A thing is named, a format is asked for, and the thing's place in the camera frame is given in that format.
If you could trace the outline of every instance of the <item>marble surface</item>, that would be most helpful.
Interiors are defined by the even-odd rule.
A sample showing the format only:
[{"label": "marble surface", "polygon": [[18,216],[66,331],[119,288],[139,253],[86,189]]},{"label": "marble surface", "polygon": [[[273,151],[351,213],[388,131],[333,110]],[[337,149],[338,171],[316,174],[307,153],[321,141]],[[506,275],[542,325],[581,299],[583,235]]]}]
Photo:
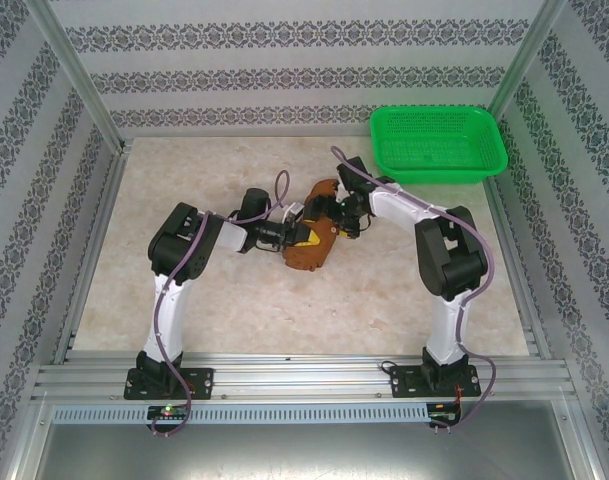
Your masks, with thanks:
[{"label": "marble surface", "polygon": [[[303,201],[336,176],[329,147],[360,155],[377,172],[367,137],[140,138],[133,145],[75,349],[140,350],[153,307],[148,244],[175,205],[228,214],[248,187],[273,193],[291,173],[287,202]],[[498,264],[470,312],[467,345],[492,355],[527,355],[482,185],[409,186],[437,205],[465,205]],[[430,333],[432,296],[417,271],[415,240],[384,219],[360,239],[339,238],[314,273],[279,254],[216,249],[196,281],[184,324],[186,351],[285,354],[419,354]]]}]

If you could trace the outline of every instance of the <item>green plastic basket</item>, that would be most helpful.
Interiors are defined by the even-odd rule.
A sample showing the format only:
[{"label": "green plastic basket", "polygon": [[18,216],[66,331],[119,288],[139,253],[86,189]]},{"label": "green plastic basket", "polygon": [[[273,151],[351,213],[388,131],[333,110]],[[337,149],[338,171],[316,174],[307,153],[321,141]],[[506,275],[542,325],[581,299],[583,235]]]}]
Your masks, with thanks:
[{"label": "green plastic basket", "polygon": [[383,107],[371,115],[375,162],[398,183],[478,183],[508,164],[495,119],[477,107]]}]

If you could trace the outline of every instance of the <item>wall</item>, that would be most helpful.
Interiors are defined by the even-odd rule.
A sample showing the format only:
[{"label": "wall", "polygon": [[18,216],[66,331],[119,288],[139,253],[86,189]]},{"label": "wall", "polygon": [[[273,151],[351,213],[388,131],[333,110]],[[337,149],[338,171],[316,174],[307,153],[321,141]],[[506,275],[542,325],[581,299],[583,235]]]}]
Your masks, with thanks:
[{"label": "wall", "polygon": [[504,207],[609,471],[609,0],[566,4],[504,118]]},{"label": "wall", "polygon": [[336,134],[350,126],[366,133],[380,105],[488,105],[541,3],[51,5],[122,135],[132,138],[288,133],[294,125],[324,134],[325,124]]},{"label": "wall", "polygon": [[60,340],[112,161],[26,6],[0,0],[0,469]]}]

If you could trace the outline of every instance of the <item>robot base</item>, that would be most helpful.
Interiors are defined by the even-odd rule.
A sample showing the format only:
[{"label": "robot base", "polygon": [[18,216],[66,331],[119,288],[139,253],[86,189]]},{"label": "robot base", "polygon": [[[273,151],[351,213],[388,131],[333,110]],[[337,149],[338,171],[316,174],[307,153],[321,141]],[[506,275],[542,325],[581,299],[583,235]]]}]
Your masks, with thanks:
[{"label": "robot base", "polygon": [[[173,365],[191,389],[191,399],[210,400],[213,391],[212,368],[181,368],[180,355]],[[137,368],[131,368],[126,377],[126,400],[183,400],[184,389],[164,362],[156,362],[145,352],[137,356]]]},{"label": "robot base", "polygon": [[385,370],[391,377],[394,398],[479,397],[482,389],[477,369],[468,364],[468,355],[451,365],[435,363],[426,348],[421,365],[392,365]]}]

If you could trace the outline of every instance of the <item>cable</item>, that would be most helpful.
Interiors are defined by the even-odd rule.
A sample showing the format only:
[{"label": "cable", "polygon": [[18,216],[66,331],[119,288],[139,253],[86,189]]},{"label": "cable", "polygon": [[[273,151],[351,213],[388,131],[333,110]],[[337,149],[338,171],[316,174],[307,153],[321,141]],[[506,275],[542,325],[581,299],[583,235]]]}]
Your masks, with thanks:
[{"label": "cable", "polygon": [[[284,186],[282,195],[278,196],[277,187],[279,186],[279,181],[282,176],[286,177],[286,185]],[[275,204],[270,206],[266,210],[266,212],[264,212],[260,215],[257,215],[255,217],[252,217],[252,218],[246,218],[244,220],[233,220],[231,217],[233,216],[233,214],[237,214],[234,211],[231,213],[231,215],[229,215],[229,218],[224,218],[224,217],[221,217],[221,218],[224,218],[224,220],[226,220],[227,222],[231,222],[235,225],[243,225],[245,223],[250,223],[250,222],[254,222],[256,220],[268,218],[268,216],[271,214],[271,212],[273,212],[276,208],[278,208],[282,205],[282,201],[284,200],[284,198],[286,198],[290,184],[291,184],[291,175],[288,173],[287,170],[281,170],[275,177],[275,185],[274,185],[275,197],[276,197]],[[189,244],[186,254],[182,257],[180,262],[177,264],[177,266],[173,269],[171,274],[166,279],[166,282],[164,283],[164,286],[162,287],[162,291],[160,292],[160,296],[158,297],[157,302],[155,302],[155,309],[153,310],[153,331],[155,332],[155,341],[157,342],[157,347],[160,349],[160,353],[162,354],[162,358],[164,359],[164,362],[168,366],[168,368],[171,371],[171,373],[173,374],[173,376],[180,383],[180,385],[184,389],[184,393],[186,394],[186,414],[185,414],[182,422],[179,425],[177,425],[170,432],[163,433],[163,432],[156,430],[155,425],[157,423],[157,419],[153,419],[153,422],[151,423],[151,430],[152,430],[154,436],[162,435],[162,436],[168,438],[172,435],[179,433],[186,426],[186,423],[188,422],[188,420],[191,416],[191,409],[192,409],[191,390],[190,390],[189,386],[187,385],[186,381],[184,380],[184,378],[182,378],[182,375],[180,375],[180,372],[178,372],[177,369],[175,368],[175,366],[173,365],[173,362],[169,358],[168,354],[166,353],[166,349],[164,348],[164,343],[162,342],[162,333],[160,332],[159,317],[160,317],[160,310],[162,308],[162,301],[164,300],[164,297],[166,296],[166,293],[168,292],[168,288],[171,285],[171,283],[173,282],[173,280],[175,280],[175,277],[180,272],[180,270],[182,270],[182,268],[184,268],[184,265],[186,265],[186,262],[188,262],[189,259],[191,258],[191,256],[193,255],[193,253],[195,253],[195,249],[197,248],[197,245],[199,244],[200,239],[202,238],[202,235],[204,234],[204,230],[206,229],[206,222],[208,220],[209,215],[213,215],[213,213],[204,212],[204,215],[202,216],[202,222],[200,223],[200,228],[198,229],[197,233],[191,240],[191,243]]]},{"label": "cable", "polygon": [[386,183],[380,182],[379,180],[372,177],[368,173],[362,172],[359,168],[351,165],[349,163],[349,161],[347,160],[344,152],[342,150],[340,150],[340,148],[336,147],[335,145],[331,147],[331,153],[333,153],[333,155],[335,155],[335,157],[340,162],[342,162],[344,165],[346,165],[346,167],[349,170],[356,173],[360,177],[368,180],[369,182],[373,183],[374,185],[377,185],[378,187],[381,187],[388,192],[398,195],[401,198],[407,200],[408,202],[410,202],[420,208],[423,208],[424,210],[426,210],[428,212],[434,213],[435,215],[439,215],[439,216],[445,218],[446,220],[448,220],[449,222],[453,222],[453,223],[459,225],[464,230],[466,230],[468,233],[473,235],[475,240],[477,240],[479,242],[479,244],[482,246],[482,249],[484,250],[484,254],[486,255],[486,258],[488,260],[488,273],[486,275],[486,280],[484,281],[484,283],[482,283],[482,285],[479,286],[479,288],[477,288],[476,290],[473,290],[469,295],[467,295],[464,298],[464,300],[462,300],[460,309],[457,312],[457,321],[455,324],[455,340],[457,341],[457,345],[460,347],[460,349],[465,354],[467,354],[469,357],[483,360],[490,365],[491,379],[488,383],[488,386],[486,387],[486,390],[484,390],[481,398],[475,404],[473,409],[468,413],[468,415],[466,415],[466,417],[464,417],[462,420],[460,420],[460,422],[453,427],[453,429],[455,429],[456,427],[459,428],[462,424],[464,424],[468,420],[470,420],[479,411],[479,409],[482,406],[482,404],[484,403],[484,401],[490,395],[491,390],[492,390],[493,386],[495,385],[495,380],[497,378],[497,366],[495,365],[495,362],[493,362],[493,359],[491,359],[490,357],[488,357],[486,355],[471,352],[468,348],[466,348],[464,346],[464,344],[462,342],[462,322],[464,320],[465,307],[475,297],[478,297],[479,295],[484,293],[484,291],[489,287],[489,285],[493,281],[493,277],[495,276],[495,261],[493,259],[493,252],[491,251],[491,247],[489,247],[488,243],[486,243],[486,240],[484,240],[484,238],[479,234],[479,232],[477,230],[475,230],[475,228],[470,226],[468,223],[466,223],[465,221],[463,221],[457,217],[454,217],[453,215],[450,215],[438,208],[435,208],[433,205],[431,205],[431,204],[425,202],[424,200],[416,197],[415,195],[405,191],[401,187],[399,189],[394,188],[391,186],[391,184],[386,184]]}]

